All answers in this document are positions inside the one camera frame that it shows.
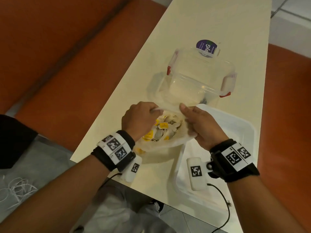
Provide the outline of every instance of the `purple label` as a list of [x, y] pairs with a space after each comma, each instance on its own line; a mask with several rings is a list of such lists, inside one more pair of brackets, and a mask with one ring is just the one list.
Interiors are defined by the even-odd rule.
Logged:
[[204, 50], [208, 53], [214, 54], [215, 49], [217, 48], [216, 43], [210, 41], [210, 40], [200, 40], [196, 44], [196, 48], [200, 50]]

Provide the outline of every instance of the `plastic bag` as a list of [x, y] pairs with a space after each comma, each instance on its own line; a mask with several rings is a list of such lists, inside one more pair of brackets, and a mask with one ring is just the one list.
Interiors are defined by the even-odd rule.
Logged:
[[[150, 152], [150, 151], [156, 151], [156, 150], [160, 150], [164, 148], [175, 147], [178, 145], [182, 145], [197, 136], [197, 133], [193, 131], [189, 132], [187, 123], [185, 122], [185, 116], [180, 111], [177, 111], [176, 109], [171, 109], [171, 110], [164, 109], [164, 108], [158, 108], [158, 109], [163, 110], [163, 115], [160, 116], [157, 119], [157, 121], [155, 121], [155, 125], [152, 129], [153, 132], [149, 132], [148, 134], [146, 134], [145, 136], [143, 136], [136, 142], [134, 149], [133, 149], [134, 152], [138, 154], [142, 154], [144, 152]], [[180, 126], [178, 126], [178, 128], [173, 128], [171, 124], [168, 124], [168, 125], [160, 124], [161, 120], [163, 120], [163, 117], [169, 117], [169, 120], [173, 120], [174, 123], [176, 123], [175, 126], [178, 126], [179, 125], [178, 123], [180, 123]], [[161, 128], [164, 128], [163, 135], [158, 141], [154, 141], [154, 137], [158, 135], [158, 134], [155, 134], [155, 126], [159, 126], [159, 127], [162, 126]]]

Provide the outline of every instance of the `white table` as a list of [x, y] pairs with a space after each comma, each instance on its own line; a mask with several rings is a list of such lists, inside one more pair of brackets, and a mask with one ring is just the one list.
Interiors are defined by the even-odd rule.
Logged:
[[[174, 50], [195, 46], [201, 39], [221, 42], [220, 56], [232, 62], [238, 73], [235, 91], [220, 99], [217, 108], [250, 121], [258, 132], [258, 147], [270, 11], [271, 0], [173, 0], [71, 160], [81, 161], [99, 140], [119, 130], [130, 105], [148, 101], [146, 89], [152, 77], [166, 72]], [[176, 147], [161, 160], [145, 156], [134, 182], [124, 184], [204, 222], [222, 225], [227, 216], [179, 200], [171, 184], [179, 151]], [[237, 219], [223, 230], [242, 232]]]

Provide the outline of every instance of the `clear plastic bag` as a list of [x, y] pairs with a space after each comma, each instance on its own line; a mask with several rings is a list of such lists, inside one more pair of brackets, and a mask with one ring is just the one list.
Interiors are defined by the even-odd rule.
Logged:
[[151, 152], [160, 149], [175, 147], [178, 145], [182, 145], [197, 136], [197, 133], [195, 133], [194, 131], [189, 131], [188, 125], [185, 122], [185, 116], [179, 110], [177, 111], [176, 108], [158, 109], [163, 110], [163, 115], [160, 117], [168, 116], [170, 118], [173, 118], [175, 116], [181, 120], [176, 121], [176, 123], [179, 122], [181, 125], [176, 129], [176, 132], [174, 132], [173, 136], [169, 134], [170, 131], [169, 129], [167, 129], [161, 139], [159, 139], [158, 141], [153, 141], [151, 139], [147, 140], [144, 137], [140, 138], [134, 146], [134, 152], [142, 154], [144, 152]]

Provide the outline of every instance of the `white sensor device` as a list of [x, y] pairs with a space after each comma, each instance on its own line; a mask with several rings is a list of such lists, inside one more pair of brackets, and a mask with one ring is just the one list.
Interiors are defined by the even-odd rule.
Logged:
[[206, 164], [202, 162], [201, 158], [193, 157], [187, 158], [188, 173], [190, 178], [191, 189], [194, 191], [206, 190], [207, 180]]
[[141, 164], [142, 157], [136, 155], [135, 159], [121, 172], [120, 179], [126, 182], [133, 182]]

